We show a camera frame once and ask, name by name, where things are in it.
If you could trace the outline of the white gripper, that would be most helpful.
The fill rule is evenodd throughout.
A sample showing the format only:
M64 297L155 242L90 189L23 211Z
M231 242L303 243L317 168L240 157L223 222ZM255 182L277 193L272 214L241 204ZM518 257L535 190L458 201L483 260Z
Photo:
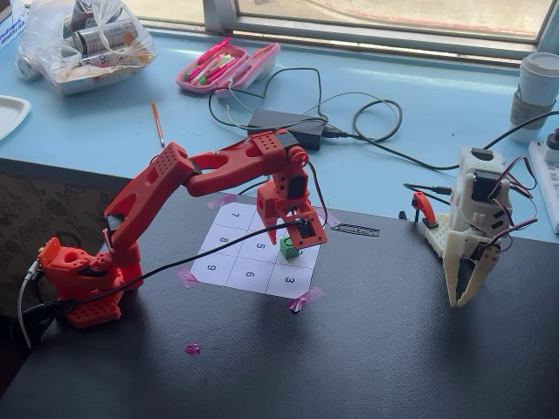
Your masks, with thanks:
M500 260L500 241L510 228L511 203L451 203L445 248L451 307L464 306L474 297Z

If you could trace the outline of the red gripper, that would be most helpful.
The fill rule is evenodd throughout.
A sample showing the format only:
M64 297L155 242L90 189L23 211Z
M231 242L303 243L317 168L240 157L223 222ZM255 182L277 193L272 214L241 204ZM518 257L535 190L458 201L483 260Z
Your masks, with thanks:
M292 210L299 216L310 213L307 182L308 176L303 168L287 168L257 187L257 211L273 245L277 243L278 218L286 219Z

